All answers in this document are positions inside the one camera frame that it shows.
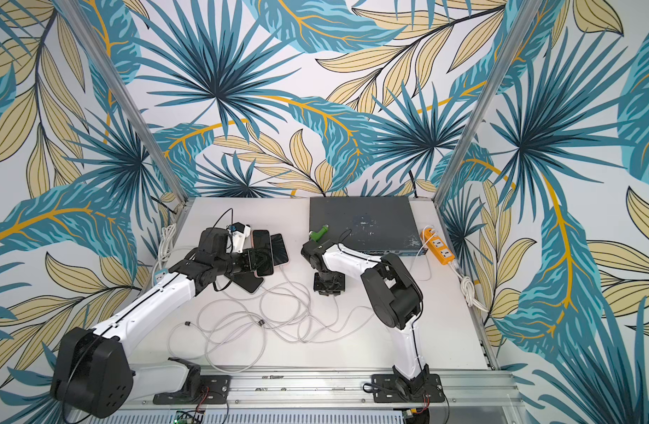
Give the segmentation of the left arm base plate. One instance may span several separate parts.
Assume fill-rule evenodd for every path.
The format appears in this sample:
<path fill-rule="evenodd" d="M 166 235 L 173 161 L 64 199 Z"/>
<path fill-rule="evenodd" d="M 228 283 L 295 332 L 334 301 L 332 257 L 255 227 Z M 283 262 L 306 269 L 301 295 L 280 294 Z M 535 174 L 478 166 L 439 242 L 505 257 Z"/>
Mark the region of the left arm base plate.
<path fill-rule="evenodd" d="M 182 389 L 156 394 L 153 403 L 161 406 L 220 406 L 227 402 L 231 380 L 231 376 L 222 375 L 189 377 Z"/>

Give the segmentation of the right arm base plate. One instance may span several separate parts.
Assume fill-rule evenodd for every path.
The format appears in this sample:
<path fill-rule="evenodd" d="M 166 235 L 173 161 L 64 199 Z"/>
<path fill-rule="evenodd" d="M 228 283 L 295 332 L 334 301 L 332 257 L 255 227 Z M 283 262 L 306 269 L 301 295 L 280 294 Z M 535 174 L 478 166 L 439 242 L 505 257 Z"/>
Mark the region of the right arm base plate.
<path fill-rule="evenodd" d="M 443 403 L 446 396 L 437 374 L 423 374 L 407 380 L 396 374 L 372 375 L 363 383 L 363 391 L 372 394 L 377 404 Z"/>

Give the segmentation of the black phone light case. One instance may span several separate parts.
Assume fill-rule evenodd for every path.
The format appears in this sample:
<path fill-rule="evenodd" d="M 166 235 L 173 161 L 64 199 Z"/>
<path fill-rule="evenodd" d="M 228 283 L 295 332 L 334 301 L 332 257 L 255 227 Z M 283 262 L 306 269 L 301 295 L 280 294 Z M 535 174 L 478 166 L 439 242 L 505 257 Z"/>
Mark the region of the black phone light case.
<path fill-rule="evenodd" d="M 255 293 L 264 282 L 263 277 L 257 277 L 253 272 L 234 274 L 230 279 L 247 293 Z"/>

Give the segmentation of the dark phone pink case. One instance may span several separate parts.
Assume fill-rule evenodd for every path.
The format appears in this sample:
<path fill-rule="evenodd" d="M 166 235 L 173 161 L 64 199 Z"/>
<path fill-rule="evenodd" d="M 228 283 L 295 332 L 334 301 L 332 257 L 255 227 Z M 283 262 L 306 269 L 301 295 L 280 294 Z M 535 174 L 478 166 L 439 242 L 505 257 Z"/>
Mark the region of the dark phone pink case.
<path fill-rule="evenodd" d="M 274 272 L 271 234 L 267 230 L 252 231 L 252 267 L 258 277 L 268 277 Z"/>

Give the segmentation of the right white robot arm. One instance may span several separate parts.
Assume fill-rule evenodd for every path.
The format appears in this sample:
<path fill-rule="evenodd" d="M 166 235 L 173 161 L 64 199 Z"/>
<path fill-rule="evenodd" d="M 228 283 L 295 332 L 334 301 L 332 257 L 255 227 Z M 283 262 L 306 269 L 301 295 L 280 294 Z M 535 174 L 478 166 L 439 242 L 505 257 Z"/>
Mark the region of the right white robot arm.
<path fill-rule="evenodd" d="M 342 294 L 347 277 L 363 283 L 372 311 L 390 330 L 391 393 L 405 401 L 425 396 L 430 368 L 423 359 L 416 331 L 423 314 L 423 293 L 400 257 L 368 255 L 331 240 L 309 240 L 301 255 L 315 270 L 314 291 L 321 295 Z"/>

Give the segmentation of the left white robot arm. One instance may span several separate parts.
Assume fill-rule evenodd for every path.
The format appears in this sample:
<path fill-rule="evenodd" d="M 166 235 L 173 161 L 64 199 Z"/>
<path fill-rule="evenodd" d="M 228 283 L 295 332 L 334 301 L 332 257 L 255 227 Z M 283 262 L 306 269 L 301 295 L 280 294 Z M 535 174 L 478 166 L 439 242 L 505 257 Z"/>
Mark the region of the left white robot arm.
<path fill-rule="evenodd" d="M 133 365 L 131 353 L 172 312 L 215 285 L 218 276 L 231 281 L 254 277 L 271 264 L 270 254 L 190 251 L 153 288 L 114 316 L 90 329 L 74 328 L 61 339 L 50 395 L 63 408 L 106 418 L 131 399 L 153 398 L 194 403 L 208 389 L 199 365 L 170 358 L 161 365 Z"/>

